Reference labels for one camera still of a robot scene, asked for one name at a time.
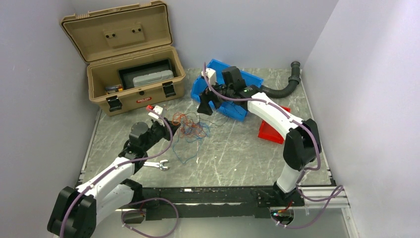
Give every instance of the black corrugated hose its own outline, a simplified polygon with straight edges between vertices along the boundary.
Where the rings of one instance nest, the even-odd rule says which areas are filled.
[[[289,84],[283,89],[271,89],[261,85],[261,90],[270,98],[285,98],[295,91],[296,87],[301,82],[301,64],[297,61],[290,64],[292,66],[292,75],[289,77]]]

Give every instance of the blue plastic container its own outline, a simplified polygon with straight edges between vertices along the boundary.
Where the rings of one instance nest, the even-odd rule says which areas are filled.
[[[227,65],[215,59],[212,59],[210,63],[207,64],[207,68],[212,68],[216,70],[217,82],[219,84],[224,83],[222,70],[229,66],[230,65]],[[241,75],[245,79],[245,83],[247,84],[247,86],[255,85],[257,87],[260,87],[263,84],[264,80],[262,78],[258,78],[250,73],[241,70]],[[199,102],[199,94],[202,93],[206,89],[206,87],[206,82],[203,78],[201,78],[201,75],[199,75],[196,81],[193,83],[193,88],[191,90],[191,98]],[[214,109],[214,105],[212,102],[210,102],[210,106]],[[235,105],[232,102],[223,102],[217,111],[239,121],[244,121],[245,116],[248,113],[241,106]]]

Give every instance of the red label on toolbox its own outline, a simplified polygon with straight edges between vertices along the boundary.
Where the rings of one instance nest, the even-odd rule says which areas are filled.
[[[146,102],[146,101],[149,101],[149,100],[151,100],[151,99],[152,99],[151,97],[148,97],[148,98],[143,98],[143,99],[137,100],[137,103]]]

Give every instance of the open lid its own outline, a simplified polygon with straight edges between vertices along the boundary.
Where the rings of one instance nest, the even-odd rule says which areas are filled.
[[[159,0],[66,16],[61,26],[87,63],[172,44]]]

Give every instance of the silver wrench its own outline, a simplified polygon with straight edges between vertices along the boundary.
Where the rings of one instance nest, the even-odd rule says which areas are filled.
[[[149,161],[146,161],[143,166],[146,166],[146,167],[156,167],[156,168],[159,168],[162,171],[165,171],[165,170],[169,170],[169,167],[164,165],[167,162],[168,162],[168,160],[161,160],[159,162],[149,162]]]

